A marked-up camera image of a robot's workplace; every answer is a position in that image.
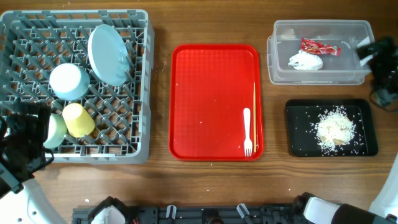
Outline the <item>yellow cup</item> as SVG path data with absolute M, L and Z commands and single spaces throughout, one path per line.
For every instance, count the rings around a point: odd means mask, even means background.
M 62 117 L 68 132 L 75 138 L 90 135 L 95 128 L 93 118 L 81 104 L 70 103 L 67 105 L 62 111 Z

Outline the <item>white tissue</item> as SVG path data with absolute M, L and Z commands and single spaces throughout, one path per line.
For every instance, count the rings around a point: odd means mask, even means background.
M 300 50 L 289 58 L 288 66 L 293 66 L 296 70 L 319 70 L 323 67 L 323 61 L 317 55 Z

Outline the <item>wooden chopstick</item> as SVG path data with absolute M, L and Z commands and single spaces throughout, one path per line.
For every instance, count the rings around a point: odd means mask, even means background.
M 256 83 L 253 83 L 253 153 L 257 152 Z

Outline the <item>white label in bin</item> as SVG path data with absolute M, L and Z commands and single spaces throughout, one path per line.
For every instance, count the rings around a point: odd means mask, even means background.
M 363 39 L 358 45 L 358 57 L 360 59 L 360 66 L 365 66 L 372 58 L 372 53 L 368 52 L 368 45 L 371 43 L 369 36 Z

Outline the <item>pile of rice waste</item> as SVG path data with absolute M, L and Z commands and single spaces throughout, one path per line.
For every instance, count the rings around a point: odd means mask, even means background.
M 359 156 L 364 154 L 364 124 L 357 106 L 316 106 L 314 121 L 305 133 L 315 141 L 321 156 Z

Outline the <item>white plastic fork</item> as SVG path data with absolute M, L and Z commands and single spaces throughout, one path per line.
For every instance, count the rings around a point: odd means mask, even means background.
M 243 109 L 243 119 L 244 119 L 244 154 L 246 157 L 250 157 L 252 154 L 253 143 L 250 139 L 250 127 L 251 127 L 251 111 L 249 108 Z

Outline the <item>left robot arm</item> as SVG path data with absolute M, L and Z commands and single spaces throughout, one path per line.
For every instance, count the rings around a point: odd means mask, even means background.
M 64 223 L 34 177 L 54 160 L 44 147 L 50 107 L 18 101 L 10 110 L 1 118 L 1 223 Z

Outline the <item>red plastic tray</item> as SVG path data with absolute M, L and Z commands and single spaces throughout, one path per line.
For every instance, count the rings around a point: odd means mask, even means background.
M 257 152 L 244 154 L 243 109 L 256 83 Z M 172 53 L 169 151 L 185 161 L 253 161 L 264 152 L 259 54 L 248 44 L 182 44 Z

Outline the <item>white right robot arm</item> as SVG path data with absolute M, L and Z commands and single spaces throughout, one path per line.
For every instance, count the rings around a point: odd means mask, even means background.
M 360 59 L 367 61 L 373 73 L 373 90 L 369 94 L 378 108 L 397 112 L 397 45 L 392 37 L 357 48 Z M 349 204 L 335 204 L 308 192 L 299 195 L 292 203 L 292 215 L 304 217 L 311 223 L 326 224 L 382 224 L 397 223 L 397 160 L 389 176 L 368 211 Z

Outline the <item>red snack wrapper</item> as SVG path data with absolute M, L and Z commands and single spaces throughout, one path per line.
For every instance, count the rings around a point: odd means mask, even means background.
M 315 55 L 334 55 L 338 57 L 341 53 L 339 46 L 323 44 L 306 38 L 302 39 L 300 49 L 306 53 Z

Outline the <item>grey dishwasher rack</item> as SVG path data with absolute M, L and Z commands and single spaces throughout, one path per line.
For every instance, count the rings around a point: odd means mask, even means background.
M 93 71 L 90 34 L 100 25 L 116 29 L 127 50 L 126 82 L 111 86 Z M 76 102 L 95 128 L 75 138 L 66 134 L 53 151 L 55 162 L 143 164 L 149 157 L 150 76 L 155 33 L 142 9 L 6 11 L 1 15 L 1 115 L 17 101 L 45 103 L 60 114 L 68 101 L 55 96 L 50 73 L 62 63 L 83 69 L 88 91 Z

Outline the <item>black waste tray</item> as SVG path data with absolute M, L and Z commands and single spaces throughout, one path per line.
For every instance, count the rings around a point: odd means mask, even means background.
M 309 122 L 314 121 L 312 116 L 316 114 L 316 106 L 357 106 L 361 110 L 364 124 L 364 154 L 359 156 L 375 156 L 378 153 L 376 133 L 374 130 L 371 108 L 363 99 L 301 99 L 289 100 L 286 103 L 286 122 L 289 136 L 290 153 L 297 157 L 320 157 L 315 151 L 315 141 L 305 133 L 309 128 Z

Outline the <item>light blue plate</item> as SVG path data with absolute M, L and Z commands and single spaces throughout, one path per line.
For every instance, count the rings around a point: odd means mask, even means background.
M 94 29 L 88 39 L 88 59 L 95 75 L 112 86 L 122 85 L 129 70 L 127 48 L 112 26 L 102 24 Z

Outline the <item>clear plastic waste bin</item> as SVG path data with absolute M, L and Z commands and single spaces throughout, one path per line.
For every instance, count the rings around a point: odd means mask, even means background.
M 360 85 L 371 70 L 356 50 L 374 42 L 365 20 L 278 20 L 267 40 L 275 85 Z

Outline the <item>light blue bowl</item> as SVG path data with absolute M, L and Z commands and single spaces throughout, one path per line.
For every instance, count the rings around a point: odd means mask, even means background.
M 90 84 L 88 73 L 72 63 L 63 63 L 53 69 L 49 84 L 55 95 L 62 100 L 81 98 Z

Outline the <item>green saucer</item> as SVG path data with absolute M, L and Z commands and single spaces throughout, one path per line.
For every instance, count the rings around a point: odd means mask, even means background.
M 44 142 L 44 147 L 48 149 L 59 147 L 66 133 L 67 127 L 64 119 L 60 115 L 52 113 L 49 118 L 48 135 L 47 140 Z

